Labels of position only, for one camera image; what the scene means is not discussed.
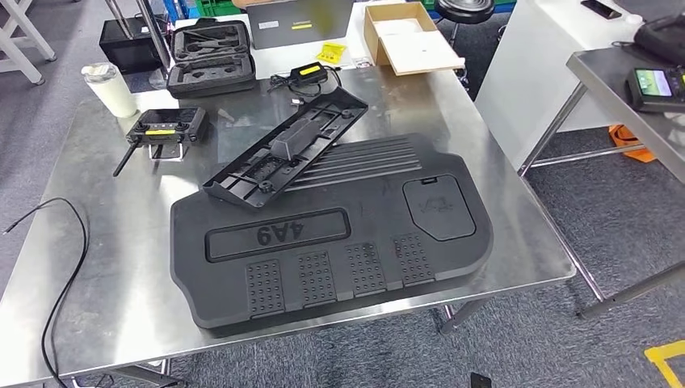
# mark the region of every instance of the table leg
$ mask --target table leg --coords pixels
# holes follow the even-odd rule
[[[162,363],[162,373],[156,372],[152,369],[143,368],[138,365],[124,366],[122,368],[113,369],[110,371],[112,374],[117,374],[119,376],[133,378],[135,380],[142,380],[143,382],[152,382],[158,387],[175,386],[181,387],[185,386],[186,382],[180,378],[171,377],[166,374],[169,372],[168,363],[170,360],[165,360],[166,365]]]
[[[531,151],[526,160],[523,162],[523,165],[519,168],[519,176],[523,177],[526,175],[528,169],[531,168],[531,165],[536,159],[538,159],[540,153],[542,153],[542,150],[544,150],[549,141],[552,140],[554,134],[556,134],[559,128],[561,128],[561,126],[564,124],[564,121],[566,121],[566,118],[569,117],[569,114],[571,114],[576,105],[578,105],[578,101],[580,101],[580,98],[585,95],[586,91],[587,88],[582,83],[579,82],[578,85],[576,85],[576,88],[566,100],[564,105],[561,106],[561,109],[559,109],[557,115],[554,116],[554,120],[549,123],[549,126],[544,131],[544,134],[537,142],[536,146],[533,148],[533,151]]]
[[[668,267],[656,275],[650,276],[639,283],[631,285],[623,291],[608,297],[602,302],[595,303],[593,306],[590,306],[587,309],[579,312],[578,316],[581,318],[594,318],[597,315],[610,310],[614,306],[618,306],[622,303],[630,301],[631,299],[648,293],[659,285],[664,285],[672,280],[682,278],[685,278],[685,261],[681,261],[680,263]]]
[[[447,322],[443,323],[440,328],[441,334],[450,334],[454,329],[459,326],[463,321],[475,313],[478,309],[483,307],[491,298],[486,297],[483,299],[477,299],[475,301],[466,302],[456,313],[452,311],[451,305],[445,305],[445,314],[448,317]]]
[[[644,144],[622,145],[620,147],[605,148],[603,150],[581,152],[580,154],[572,154],[572,155],[556,156],[554,158],[538,159],[537,161],[531,163],[531,167],[552,166],[554,164],[559,164],[559,163],[576,162],[578,160],[584,160],[584,159],[589,159],[589,158],[597,158],[598,156],[622,154],[623,152],[644,150],[645,148],[646,147]]]

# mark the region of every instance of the white plastic cup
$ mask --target white plastic cup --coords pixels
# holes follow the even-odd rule
[[[81,74],[112,115],[125,119],[136,114],[136,100],[116,65],[110,62],[83,66]]]

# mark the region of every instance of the white chair leg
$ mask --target white chair leg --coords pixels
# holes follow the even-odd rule
[[[12,42],[12,39],[0,29],[0,51],[3,51],[10,60],[17,66],[18,70],[36,85],[41,85],[45,80],[40,75],[40,71],[23,55],[21,50]]]
[[[23,11],[23,13],[26,13],[26,10],[28,7],[31,6],[33,0],[19,0],[19,9]],[[12,36],[12,34],[15,33],[15,30],[17,29],[17,21],[9,18],[7,20],[7,23],[5,23],[5,26],[2,27],[3,30],[7,33],[7,35]]]
[[[43,39],[43,36],[40,34],[40,32],[36,30],[36,27],[33,26],[31,20],[29,20],[26,14],[23,13],[22,9],[19,7],[19,4],[17,4],[15,0],[0,0],[0,4],[2,4],[7,12],[9,12],[10,17],[16,20],[19,28],[22,29],[26,36],[33,40],[33,43],[36,44],[36,48],[38,51],[40,51],[40,54],[43,56],[43,58],[45,58],[46,61],[54,61],[57,59],[53,49],[50,47],[48,42]]]

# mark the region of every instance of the smartphone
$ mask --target smartphone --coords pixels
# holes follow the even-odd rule
[[[617,19],[621,17],[619,11],[613,10],[608,6],[602,4],[597,0],[583,0],[580,2],[583,6],[586,6],[593,10],[597,15],[602,16],[605,19]]]

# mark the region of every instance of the power adapter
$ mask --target power adapter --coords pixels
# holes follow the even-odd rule
[[[290,70],[288,77],[293,86],[303,87],[328,81],[328,71],[319,62],[310,63]]]

